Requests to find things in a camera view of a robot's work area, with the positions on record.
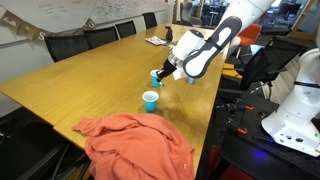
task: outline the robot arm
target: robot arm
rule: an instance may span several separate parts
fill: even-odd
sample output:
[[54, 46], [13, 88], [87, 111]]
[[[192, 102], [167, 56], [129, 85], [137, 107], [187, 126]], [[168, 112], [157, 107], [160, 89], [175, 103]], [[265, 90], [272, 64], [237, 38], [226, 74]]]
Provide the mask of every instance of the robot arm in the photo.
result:
[[187, 31], [179, 40], [163, 68], [158, 81], [177, 70], [181, 76], [202, 77], [215, 56], [240, 32], [259, 18], [275, 0], [233, 0], [220, 24], [207, 40], [196, 30]]

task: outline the blue paper cup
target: blue paper cup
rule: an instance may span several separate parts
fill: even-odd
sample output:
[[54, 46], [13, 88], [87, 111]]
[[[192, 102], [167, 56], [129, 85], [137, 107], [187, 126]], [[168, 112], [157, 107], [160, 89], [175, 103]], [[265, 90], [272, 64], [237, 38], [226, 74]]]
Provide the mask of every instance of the blue paper cup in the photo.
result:
[[153, 113], [156, 111], [157, 100], [159, 98], [159, 94], [155, 91], [146, 91], [142, 95], [144, 101], [144, 107], [148, 113]]
[[152, 87], [154, 87], [154, 88], [160, 87], [160, 83], [159, 83], [158, 80], [157, 80], [157, 78], [158, 78], [158, 76], [157, 76], [157, 71], [159, 71], [159, 70], [152, 70], [152, 71], [150, 72], [150, 74], [151, 74]]

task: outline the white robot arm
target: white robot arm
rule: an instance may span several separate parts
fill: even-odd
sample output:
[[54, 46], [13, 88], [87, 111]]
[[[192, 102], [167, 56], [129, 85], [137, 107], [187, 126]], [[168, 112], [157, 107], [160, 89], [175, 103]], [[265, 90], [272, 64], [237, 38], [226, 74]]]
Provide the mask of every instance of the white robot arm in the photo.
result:
[[246, 29], [275, 0], [233, 0], [224, 13], [220, 24], [207, 40], [196, 30], [187, 31], [179, 40], [163, 68], [157, 72], [158, 81], [169, 76], [178, 68], [180, 77], [202, 77], [210, 62], [237, 34]]
[[[316, 38], [320, 47], [320, 27]], [[320, 134], [311, 120], [320, 112], [320, 51], [299, 59], [294, 88], [279, 108], [262, 120], [262, 127], [279, 144], [311, 156], [320, 155]]]

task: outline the orange chair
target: orange chair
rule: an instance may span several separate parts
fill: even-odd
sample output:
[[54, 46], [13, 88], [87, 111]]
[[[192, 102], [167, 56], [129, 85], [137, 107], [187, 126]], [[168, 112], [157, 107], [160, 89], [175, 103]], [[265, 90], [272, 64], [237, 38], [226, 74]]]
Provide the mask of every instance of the orange chair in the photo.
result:
[[260, 24], [251, 24], [249, 27], [247, 27], [247, 29], [238, 34], [238, 37], [241, 39], [241, 41], [236, 56], [237, 58], [239, 58], [242, 47], [249, 46], [250, 44], [256, 42], [261, 29], [262, 26]]

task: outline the wooden table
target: wooden table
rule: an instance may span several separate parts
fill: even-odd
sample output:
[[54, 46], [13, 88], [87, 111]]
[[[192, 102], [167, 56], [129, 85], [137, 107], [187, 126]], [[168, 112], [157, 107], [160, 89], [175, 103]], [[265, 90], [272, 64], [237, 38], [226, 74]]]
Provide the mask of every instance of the wooden table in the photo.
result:
[[[191, 27], [171, 25], [173, 41]], [[198, 29], [205, 38], [213, 31]], [[227, 51], [213, 60], [207, 73], [194, 85], [173, 76], [151, 86], [150, 70], [162, 68], [170, 49], [154, 46], [146, 37], [164, 38], [159, 25], [46, 66], [0, 84], [0, 91], [54, 126], [64, 137], [84, 148], [86, 137], [72, 131], [82, 118], [98, 118], [115, 113], [145, 113], [142, 93], [159, 93], [158, 114], [180, 129], [195, 148], [198, 167], [202, 146], [215, 100]]]

